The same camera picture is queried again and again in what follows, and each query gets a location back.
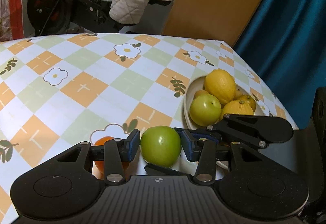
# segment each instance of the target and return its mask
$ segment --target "green fruit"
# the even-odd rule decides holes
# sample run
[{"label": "green fruit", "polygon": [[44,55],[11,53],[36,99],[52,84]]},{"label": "green fruit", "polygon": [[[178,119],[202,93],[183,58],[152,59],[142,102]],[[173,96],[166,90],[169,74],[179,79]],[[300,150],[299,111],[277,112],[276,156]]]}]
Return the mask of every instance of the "green fruit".
[{"label": "green fruit", "polygon": [[215,96],[202,94],[192,101],[189,115],[197,125],[203,127],[212,125],[221,115],[221,104]]},{"label": "green fruit", "polygon": [[141,154],[148,163],[171,167],[181,153],[178,133],[167,126],[148,128],[141,136]]}]

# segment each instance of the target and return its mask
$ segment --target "yellow fruit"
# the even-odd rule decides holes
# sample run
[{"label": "yellow fruit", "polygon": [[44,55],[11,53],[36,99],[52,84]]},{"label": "yellow fruit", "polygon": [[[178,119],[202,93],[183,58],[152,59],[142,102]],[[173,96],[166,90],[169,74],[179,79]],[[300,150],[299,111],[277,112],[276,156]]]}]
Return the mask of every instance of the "yellow fruit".
[{"label": "yellow fruit", "polygon": [[256,101],[252,98],[250,95],[242,95],[237,98],[237,100],[244,100],[247,102],[250,107],[252,108],[252,111],[256,111]]},{"label": "yellow fruit", "polygon": [[205,91],[205,90],[199,90],[195,93],[194,95],[194,99],[197,97],[197,96],[200,96],[201,94],[209,94],[209,92]]},{"label": "yellow fruit", "polygon": [[236,85],[231,74],[225,70],[213,70],[206,76],[204,86],[221,104],[227,104],[234,98]]},{"label": "yellow fruit", "polygon": [[242,95],[243,95],[243,93],[240,91],[240,89],[237,89],[235,91],[235,96],[234,96],[233,100],[238,100],[239,97],[242,96]]},{"label": "yellow fruit", "polygon": [[225,114],[253,115],[254,111],[244,100],[234,100],[223,107],[220,119],[223,119]]}]

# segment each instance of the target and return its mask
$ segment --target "teal curtain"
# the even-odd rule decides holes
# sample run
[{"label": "teal curtain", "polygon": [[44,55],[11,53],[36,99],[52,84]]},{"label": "teal curtain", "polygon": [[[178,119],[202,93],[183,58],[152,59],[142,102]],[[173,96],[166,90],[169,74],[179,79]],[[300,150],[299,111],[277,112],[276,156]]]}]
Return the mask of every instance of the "teal curtain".
[{"label": "teal curtain", "polygon": [[305,128],[326,86],[326,0],[262,0],[234,49]]}]

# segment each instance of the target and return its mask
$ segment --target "fruit bowl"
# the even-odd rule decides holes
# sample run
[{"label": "fruit bowl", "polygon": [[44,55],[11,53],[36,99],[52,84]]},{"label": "fruit bowl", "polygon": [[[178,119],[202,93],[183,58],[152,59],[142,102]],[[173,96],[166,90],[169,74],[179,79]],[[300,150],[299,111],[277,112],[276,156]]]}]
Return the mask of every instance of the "fruit bowl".
[{"label": "fruit bowl", "polygon": [[[183,102],[183,111],[185,114],[185,121],[187,124],[188,129],[195,130],[198,128],[202,128],[201,126],[195,124],[190,116],[189,116],[189,108],[191,105],[191,102],[194,99],[195,92],[198,90],[203,90],[204,89],[204,81],[205,81],[205,76],[200,76],[196,79],[194,79],[190,84],[188,85],[188,89],[185,93],[185,98]],[[239,89],[243,94],[248,94],[242,87],[237,85],[237,89]],[[256,111],[254,113],[256,116],[265,116],[263,110],[261,109],[260,105],[257,104],[256,102]]]}]

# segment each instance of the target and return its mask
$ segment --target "table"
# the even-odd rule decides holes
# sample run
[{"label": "table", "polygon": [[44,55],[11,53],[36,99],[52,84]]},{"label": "table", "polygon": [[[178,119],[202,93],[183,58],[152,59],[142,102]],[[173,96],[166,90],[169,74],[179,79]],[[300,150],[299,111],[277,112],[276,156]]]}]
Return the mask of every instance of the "table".
[{"label": "table", "polygon": [[[281,102],[224,42],[139,34],[70,34],[0,44],[0,223],[17,217],[9,197],[24,172],[81,142],[126,138],[137,128],[185,127],[184,86],[213,69],[234,76],[266,115]],[[174,168],[187,170],[179,159]],[[132,167],[144,161],[137,157]]]}]

